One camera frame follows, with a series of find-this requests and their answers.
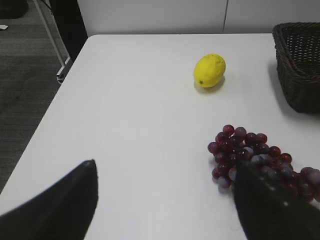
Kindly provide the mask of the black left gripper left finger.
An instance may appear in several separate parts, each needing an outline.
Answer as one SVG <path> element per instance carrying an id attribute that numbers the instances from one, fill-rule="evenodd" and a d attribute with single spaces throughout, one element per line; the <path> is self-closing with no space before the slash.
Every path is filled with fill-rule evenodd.
<path id="1" fill-rule="evenodd" d="M 86 160 L 0 217 L 2 240 L 83 240 L 98 204 L 96 162 Z"/>

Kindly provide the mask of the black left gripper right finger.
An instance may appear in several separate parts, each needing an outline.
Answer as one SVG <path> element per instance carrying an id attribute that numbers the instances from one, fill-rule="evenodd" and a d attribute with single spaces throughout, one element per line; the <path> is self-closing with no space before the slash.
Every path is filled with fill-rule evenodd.
<path id="1" fill-rule="evenodd" d="M 234 203 L 248 240 L 318 240 L 320 211 L 248 161 L 236 164 Z"/>

